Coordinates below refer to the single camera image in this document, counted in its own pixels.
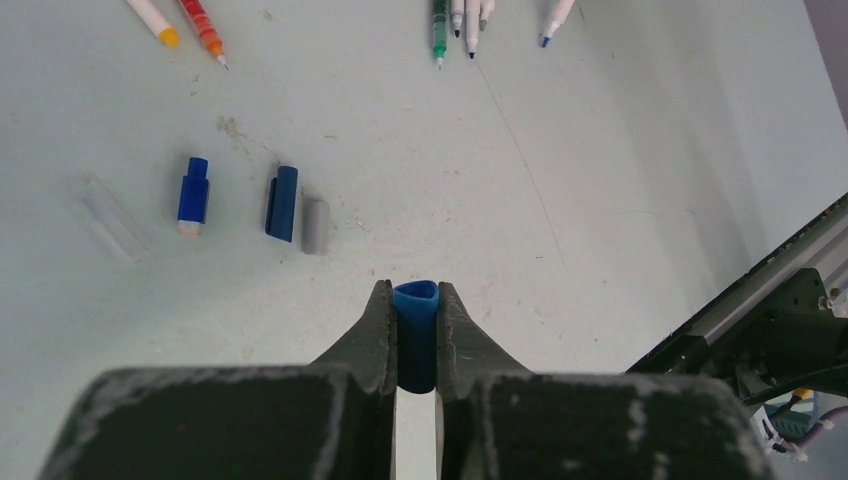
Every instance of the blue-tipped marker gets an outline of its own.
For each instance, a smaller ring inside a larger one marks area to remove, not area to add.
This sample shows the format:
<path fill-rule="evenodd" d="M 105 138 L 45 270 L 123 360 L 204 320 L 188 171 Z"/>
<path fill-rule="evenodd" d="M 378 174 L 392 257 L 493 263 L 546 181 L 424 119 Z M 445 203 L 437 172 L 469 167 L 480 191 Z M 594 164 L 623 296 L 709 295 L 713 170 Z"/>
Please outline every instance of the blue-tipped marker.
<path fill-rule="evenodd" d="M 548 46 L 548 42 L 551 41 L 551 37 L 554 36 L 556 29 L 565 23 L 565 19 L 568 18 L 568 12 L 571 11 L 571 7 L 573 6 L 574 0 L 559 0 L 554 9 L 551 10 L 548 25 L 545 27 L 545 31 L 542 32 L 542 36 L 544 37 L 542 40 L 542 48 Z"/>

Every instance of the yellow cap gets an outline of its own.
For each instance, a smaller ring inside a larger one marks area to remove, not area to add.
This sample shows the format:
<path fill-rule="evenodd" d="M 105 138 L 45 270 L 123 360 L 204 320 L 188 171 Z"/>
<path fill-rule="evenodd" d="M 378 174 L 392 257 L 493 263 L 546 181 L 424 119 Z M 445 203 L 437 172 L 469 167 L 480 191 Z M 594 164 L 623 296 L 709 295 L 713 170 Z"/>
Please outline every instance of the yellow cap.
<path fill-rule="evenodd" d="M 800 397 L 801 400 L 806 400 L 813 396 L 813 391 L 809 388 L 797 388 L 794 392 L 792 392 L 792 395 L 795 397 Z"/>
<path fill-rule="evenodd" d="M 171 48 L 180 44 L 180 36 L 177 35 L 177 30 L 174 27 L 166 28 L 159 32 L 159 40 Z"/>

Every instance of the dark blue marker cap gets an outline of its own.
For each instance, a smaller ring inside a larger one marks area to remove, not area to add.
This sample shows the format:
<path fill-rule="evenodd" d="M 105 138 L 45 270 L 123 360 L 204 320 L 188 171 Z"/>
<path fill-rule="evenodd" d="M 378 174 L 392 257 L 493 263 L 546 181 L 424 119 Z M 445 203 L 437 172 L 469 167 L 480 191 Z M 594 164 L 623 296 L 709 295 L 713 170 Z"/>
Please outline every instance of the dark blue marker cap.
<path fill-rule="evenodd" d="M 294 230 L 294 207 L 297 201 L 297 169 L 282 166 L 271 180 L 265 233 L 291 243 Z"/>

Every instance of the white marker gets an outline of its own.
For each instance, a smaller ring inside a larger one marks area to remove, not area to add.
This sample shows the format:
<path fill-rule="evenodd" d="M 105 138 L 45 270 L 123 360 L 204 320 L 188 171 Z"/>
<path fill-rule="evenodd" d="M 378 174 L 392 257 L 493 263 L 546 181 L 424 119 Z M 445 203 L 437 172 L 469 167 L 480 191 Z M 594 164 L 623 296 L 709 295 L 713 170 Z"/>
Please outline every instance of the white marker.
<path fill-rule="evenodd" d="M 465 0 L 451 0 L 451 23 L 453 24 L 453 35 L 456 38 L 459 38 L 459 30 L 462 28 L 464 10 Z"/>
<path fill-rule="evenodd" d="M 177 35 L 177 30 L 168 23 L 168 20 L 159 13 L 159 10 L 150 3 L 150 0 L 127 0 L 127 3 L 162 43 L 172 48 L 180 44 L 180 36 Z"/>
<path fill-rule="evenodd" d="M 465 0 L 465 43 L 468 57 L 477 53 L 477 37 L 480 35 L 480 0 Z"/>
<path fill-rule="evenodd" d="M 495 11 L 495 0 L 481 0 L 480 2 L 480 31 L 486 30 L 489 24 L 489 15 Z"/>
<path fill-rule="evenodd" d="M 542 33 L 542 36 L 544 37 L 542 39 L 542 48 L 548 46 L 548 42 L 551 41 L 551 37 L 554 35 L 556 29 L 565 23 L 565 19 L 568 18 L 568 12 L 571 11 L 571 7 L 573 6 L 574 0 L 559 0 L 557 6 L 554 7 L 553 11 L 551 11 L 548 27 L 545 28 L 545 32 Z"/>

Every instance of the gray cylinder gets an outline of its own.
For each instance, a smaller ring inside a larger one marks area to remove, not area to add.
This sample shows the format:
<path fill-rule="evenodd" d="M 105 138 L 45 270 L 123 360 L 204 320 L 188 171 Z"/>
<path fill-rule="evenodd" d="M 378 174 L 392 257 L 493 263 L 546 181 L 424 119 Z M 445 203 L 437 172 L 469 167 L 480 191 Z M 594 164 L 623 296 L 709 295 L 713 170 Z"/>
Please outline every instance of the gray cylinder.
<path fill-rule="evenodd" d="M 308 200 L 303 209 L 303 253 L 326 255 L 329 230 L 330 204 L 319 199 Z"/>

